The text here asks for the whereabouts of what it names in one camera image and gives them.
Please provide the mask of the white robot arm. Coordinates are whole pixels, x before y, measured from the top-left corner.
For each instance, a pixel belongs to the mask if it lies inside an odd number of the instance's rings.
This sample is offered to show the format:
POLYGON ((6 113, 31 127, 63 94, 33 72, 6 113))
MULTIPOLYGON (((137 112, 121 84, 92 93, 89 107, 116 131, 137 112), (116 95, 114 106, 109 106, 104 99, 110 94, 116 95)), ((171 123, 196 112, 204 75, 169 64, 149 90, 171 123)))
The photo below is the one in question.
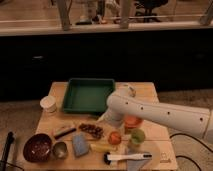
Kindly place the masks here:
POLYGON ((122 84, 107 100, 107 109, 98 119, 119 127, 126 114, 170 127, 213 144, 213 110, 208 108, 145 102, 136 98, 130 84, 122 84))

